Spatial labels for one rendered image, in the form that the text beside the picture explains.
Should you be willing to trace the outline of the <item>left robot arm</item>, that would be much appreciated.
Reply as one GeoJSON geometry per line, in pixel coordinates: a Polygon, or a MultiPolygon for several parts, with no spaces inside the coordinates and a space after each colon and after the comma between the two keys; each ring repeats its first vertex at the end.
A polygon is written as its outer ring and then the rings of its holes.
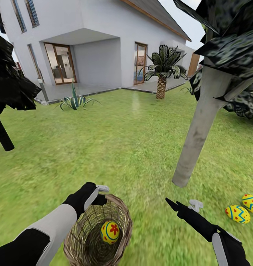
{"type": "Polygon", "coordinates": [[[49,266],[68,233],[92,206],[107,204],[110,188],[87,182],[51,213],[0,247],[0,266],[49,266]]]}

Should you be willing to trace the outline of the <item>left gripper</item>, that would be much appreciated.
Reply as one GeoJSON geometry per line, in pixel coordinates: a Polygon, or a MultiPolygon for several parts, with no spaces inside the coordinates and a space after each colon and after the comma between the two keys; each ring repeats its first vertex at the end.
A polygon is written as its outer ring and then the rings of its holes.
{"type": "Polygon", "coordinates": [[[107,204],[107,199],[103,194],[98,194],[96,200],[91,203],[92,206],[101,206],[101,207],[103,207],[106,204],[107,204]]]}

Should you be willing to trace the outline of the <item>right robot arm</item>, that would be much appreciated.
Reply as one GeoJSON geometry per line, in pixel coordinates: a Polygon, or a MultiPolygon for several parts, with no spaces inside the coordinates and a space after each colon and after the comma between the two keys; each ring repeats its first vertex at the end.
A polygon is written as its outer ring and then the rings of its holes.
{"type": "Polygon", "coordinates": [[[177,216],[184,219],[197,232],[212,242],[219,266],[251,266],[246,260],[245,250],[242,242],[231,233],[225,231],[218,225],[213,225],[199,214],[199,209],[204,208],[203,202],[189,200],[192,206],[185,206],[176,201],[165,198],[171,208],[178,212],[177,216]],[[217,231],[220,230],[220,233],[217,231]]]}

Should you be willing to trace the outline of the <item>wicker basket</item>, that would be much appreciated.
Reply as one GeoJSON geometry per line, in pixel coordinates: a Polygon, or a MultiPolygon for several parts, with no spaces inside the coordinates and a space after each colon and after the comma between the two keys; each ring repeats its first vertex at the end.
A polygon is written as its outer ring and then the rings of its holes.
{"type": "MultiPolygon", "coordinates": [[[[70,263],[70,266],[93,266],[93,263],[90,262],[90,259],[94,263],[96,262],[97,264],[99,264],[100,261],[103,262],[101,263],[101,266],[117,266],[117,264],[122,260],[125,248],[129,246],[130,238],[133,232],[133,221],[130,217],[129,209],[127,208],[127,205],[123,202],[122,199],[114,196],[113,194],[105,193],[104,195],[107,201],[110,203],[109,204],[110,216],[106,216],[106,218],[103,218],[102,221],[98,221],[92,229],[89,229],[89,231],[87,231],[84,230],[84,223],[85,221],[90,223],[89,220],[90,216],[85,211],[84,218],[81,221],[77,221],[76,223],[76,235],[75,232],[73,232],[73,230],[71,229],[71,231],[68,233],[67,237],[63,241],[64,242],[63,251],[65,253],[67,260],[70,263]],[[117,207],[111,203],[115,204],[117,207]],[[116,211],[116,213],[114,213],[114,216],[116,217],[116,221],[118,221],[117,225],[119,226],[120,229],[120,241],[117,249],[116,249],[116,243],[110,245],[111,249],[110,253],[108,251],[109,247],[107,246],[107,244],[101,243],[100,249],[103,249],[103,252],[105,252],[106,255],[101,255],[100,259],[98,260],[95,257],[96,254],[94,253],[94,247],[92,244],[90,244],[90,240],[94,230],[97,227],[103,225],[108,220],[115,221],[115,219],[113,218],[112,208],[116,211]],[[120,216],[123,216],[122,219],[120,216]],[[121,223],[121,225],[119,223],[121,223]],[[82,231],[82,236],[77,238],[77,236],[81,231],[82,231]],[[80,250],[78,248],[79,246],[80,250]],[[90,255],[90,259],[88,253],[90,255]],[[111,257],[112,255],[113,257],[111,257]]],[[[94,235],[94,237],[96,240],[100,238],[100,231],[98,231],[94,235]]]]}

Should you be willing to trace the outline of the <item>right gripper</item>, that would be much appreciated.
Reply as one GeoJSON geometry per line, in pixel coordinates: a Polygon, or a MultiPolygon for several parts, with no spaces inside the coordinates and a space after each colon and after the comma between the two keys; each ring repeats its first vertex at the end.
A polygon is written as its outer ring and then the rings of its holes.
{"type": "Polygon", "coordinates": [[[198,212],[195,212],[193,209],[189,209],[187,206],[183,205],[178,201],[176,201],[175,203],[169,200],[168,198],[165,198],[165,200],[174,211],[178,212],[177,216],[179,218],[184,219],[198,232],[201,222],[205,220],[203,216],[201,216],[198,212]]]}

